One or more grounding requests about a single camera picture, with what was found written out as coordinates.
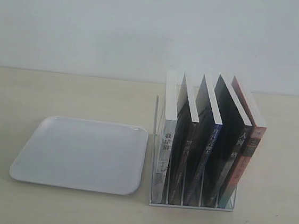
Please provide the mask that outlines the dark brown spine book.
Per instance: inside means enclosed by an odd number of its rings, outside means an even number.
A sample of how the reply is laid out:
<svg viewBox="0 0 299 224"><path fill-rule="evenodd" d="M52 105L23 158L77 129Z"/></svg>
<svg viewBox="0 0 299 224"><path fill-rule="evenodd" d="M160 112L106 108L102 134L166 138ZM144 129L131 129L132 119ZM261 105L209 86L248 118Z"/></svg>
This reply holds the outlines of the dark brown spine book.
<svg viewBox="0 0 299 224"><path fill-rule="evenodd" d="M177 101L178 121L172 147L168 203L173 204L178 195L184 176L186 163L190 156L195 130L200 122L195 101L193 85L188 74L183 75Z"/></svg>

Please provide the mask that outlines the blue moon cover book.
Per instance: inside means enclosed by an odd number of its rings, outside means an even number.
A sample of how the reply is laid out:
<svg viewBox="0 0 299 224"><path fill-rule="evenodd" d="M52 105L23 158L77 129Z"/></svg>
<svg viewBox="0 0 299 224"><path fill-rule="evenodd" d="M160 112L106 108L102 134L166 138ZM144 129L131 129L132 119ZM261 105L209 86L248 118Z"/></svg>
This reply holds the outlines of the blue moon cover book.
<svg viewBox="0 0 299 224"><path fill-rule="evenodd" d="M183 205L188 206L201 189L201 178L222 128L217 99L211 80L204 76L196 97L199 125L186 167Z"/></svg>

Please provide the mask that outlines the white spine book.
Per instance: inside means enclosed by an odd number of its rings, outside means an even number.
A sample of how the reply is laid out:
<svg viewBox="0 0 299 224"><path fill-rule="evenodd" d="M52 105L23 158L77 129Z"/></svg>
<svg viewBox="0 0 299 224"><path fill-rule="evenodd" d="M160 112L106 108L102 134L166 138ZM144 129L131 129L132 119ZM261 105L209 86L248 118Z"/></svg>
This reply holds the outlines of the white spine book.
<svg viewBox="0 0 299 224"><path fill-rule="evenodd" d="M177 125L177 81L174 71L167 72L165 100L159 124L159 144L155 161L152 202L161 203L173 137Z"/></svg>

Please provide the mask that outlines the black grey spine book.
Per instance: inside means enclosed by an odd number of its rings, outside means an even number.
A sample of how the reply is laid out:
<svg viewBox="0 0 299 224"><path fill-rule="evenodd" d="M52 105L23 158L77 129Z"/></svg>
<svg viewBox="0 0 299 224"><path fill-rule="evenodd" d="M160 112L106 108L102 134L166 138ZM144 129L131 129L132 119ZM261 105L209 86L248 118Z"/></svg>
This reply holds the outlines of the black grey spine book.
<svg viewBox="0 0 299 224"><path fill-rule="evenodd" d="M216 206L220 188L252 129L231 83L223 76L218 77L215 94L223 124L205 168L203 201L207 208Z"/></svg>

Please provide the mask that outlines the pink red cover book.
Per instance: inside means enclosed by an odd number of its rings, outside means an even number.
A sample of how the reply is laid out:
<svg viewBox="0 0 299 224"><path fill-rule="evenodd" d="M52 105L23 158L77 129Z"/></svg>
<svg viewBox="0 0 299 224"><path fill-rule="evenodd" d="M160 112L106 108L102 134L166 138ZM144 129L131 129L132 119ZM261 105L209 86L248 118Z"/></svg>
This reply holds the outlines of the pink red cover book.
<svg viewBox="0 0 299 224"><path fill-rule="evenodd" d="M249 89L244 86L243 81L238 78L233 78L232 87L236 92L242 107L246 111L249 117L252 130L246 137L239 154L234 161L226 179L221 186L218 207L223 209L227 206L233 192L235 191L246 167L250 163L250 160L257 149L259 142L262 139L265 131L267 130L267 124L256 104L253 94Z"/></svg>

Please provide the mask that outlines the white square tray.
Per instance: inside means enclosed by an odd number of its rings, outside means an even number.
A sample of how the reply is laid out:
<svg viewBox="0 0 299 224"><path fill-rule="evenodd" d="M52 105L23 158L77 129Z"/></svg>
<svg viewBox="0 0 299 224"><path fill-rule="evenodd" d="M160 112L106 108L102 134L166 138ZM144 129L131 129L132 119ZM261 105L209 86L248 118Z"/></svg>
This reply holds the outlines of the white square tray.
<svg viewBox="0 0 299 224"><path fill-rule="evenodd" d="M68 117L44 119L10 166L10 176L90 192L129 195L142 179L148 132Z"/></svg>

